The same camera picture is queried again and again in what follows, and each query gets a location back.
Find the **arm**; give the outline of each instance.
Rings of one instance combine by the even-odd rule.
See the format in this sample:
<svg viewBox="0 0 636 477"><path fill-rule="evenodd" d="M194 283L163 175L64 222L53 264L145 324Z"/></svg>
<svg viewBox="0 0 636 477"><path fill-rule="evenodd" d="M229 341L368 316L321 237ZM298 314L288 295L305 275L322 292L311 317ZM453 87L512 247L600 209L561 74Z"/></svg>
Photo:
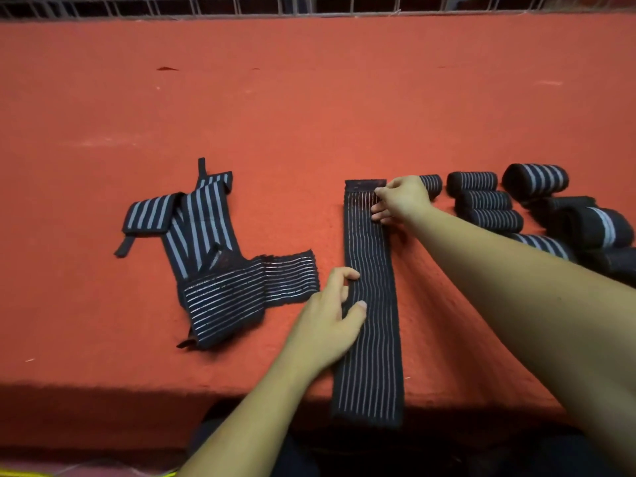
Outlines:
<svg viewBox="0 0 636 477"><path fill-rule="evenodd" d="M434 208L417 176L377 189L503 344L636 475L636 291Z"/></svg>
<svg viewBox="0 0 636 477"><path fill-rule="evenodd" d="M345 279L351 268L334 269L322 292L305 305L282 352L254 390L181 468L179 477L269 476L301 398L320 371L353 345L366 318L358 301L342 318Z"/></svg>

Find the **left hand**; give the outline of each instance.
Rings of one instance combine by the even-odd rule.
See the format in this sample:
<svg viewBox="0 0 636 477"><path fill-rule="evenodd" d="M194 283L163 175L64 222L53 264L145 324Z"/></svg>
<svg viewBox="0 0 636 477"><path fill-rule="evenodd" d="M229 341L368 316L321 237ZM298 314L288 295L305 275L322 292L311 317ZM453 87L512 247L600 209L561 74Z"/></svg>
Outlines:
<svg viewBox="0 0 636 477"><path fill-rule="evenodd" d="M337 361L354 344L366 319L366 303L358 301L342 317L348 295L345 279L357 280L352 268L334 268L321 292L314 293L291 329L282 357L300 367L309 378Z"/></svg>

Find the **hand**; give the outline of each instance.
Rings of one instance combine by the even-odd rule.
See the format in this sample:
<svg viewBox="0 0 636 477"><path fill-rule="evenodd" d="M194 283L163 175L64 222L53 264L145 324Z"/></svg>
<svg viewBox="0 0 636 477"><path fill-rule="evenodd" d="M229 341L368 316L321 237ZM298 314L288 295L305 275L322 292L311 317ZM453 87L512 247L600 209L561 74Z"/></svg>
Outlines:
<svg viewBox="0 0 636 477"><path fill-rule="evenodd" d="M343 319L341 304L348 295L345 278L356 280L360 273L352 268L331 270L324 290L314 293L298 315L281 353L312 380L354 344L366 319L364 301L354 304Z"/></svg>
<svg viewBox="0 0 636 477"><path fill-rule="evenodd" d="M375 193L382 200L371 207L371 219L382 224L409 224L433 207L418 176L396 177Z"/></svg>

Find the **metal railing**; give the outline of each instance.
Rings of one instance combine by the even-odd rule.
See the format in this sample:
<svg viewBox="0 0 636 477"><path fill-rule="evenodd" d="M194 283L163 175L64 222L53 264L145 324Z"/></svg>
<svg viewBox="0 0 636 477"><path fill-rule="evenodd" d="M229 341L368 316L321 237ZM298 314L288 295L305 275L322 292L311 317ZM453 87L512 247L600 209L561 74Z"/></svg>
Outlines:
<svg viewBox="0 0 636 477"><path fill-rule="evenodd" d="M636 0L0 0L4 21L633 11Z"/></svg>

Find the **orange surface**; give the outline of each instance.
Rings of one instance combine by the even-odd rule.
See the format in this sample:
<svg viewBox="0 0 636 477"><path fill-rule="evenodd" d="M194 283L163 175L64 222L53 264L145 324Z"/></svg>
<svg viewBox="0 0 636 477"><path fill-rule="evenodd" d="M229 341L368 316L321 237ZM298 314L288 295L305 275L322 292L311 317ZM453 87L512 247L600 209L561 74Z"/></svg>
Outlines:
<svg viewBox="0 0 636 477"><path fill-rule="evenodd" d="M265 372L300 305L178 350L160 240L113 256L129 204L190 190L200 156L234 171L243 254L312 248L323 282L345 179L556 163L564 194L635 224L635 46L630 15L0 25L0 445L182 445ZM562 415L417 242L392 244L408 407ZM330 394L327 375L308 399Z"/></svg>

